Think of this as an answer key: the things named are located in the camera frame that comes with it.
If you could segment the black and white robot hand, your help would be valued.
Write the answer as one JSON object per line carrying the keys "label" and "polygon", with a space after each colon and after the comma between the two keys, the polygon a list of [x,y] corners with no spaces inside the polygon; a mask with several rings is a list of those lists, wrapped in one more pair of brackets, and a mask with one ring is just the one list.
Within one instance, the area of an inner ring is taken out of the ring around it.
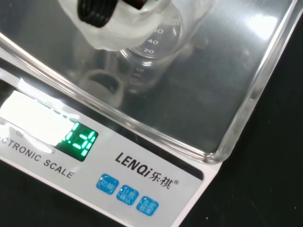
{"label": "black and white robot hand", "polygon": [[97,50],[141,45],[164,18],[168,0],[61,0],[59,4]]}

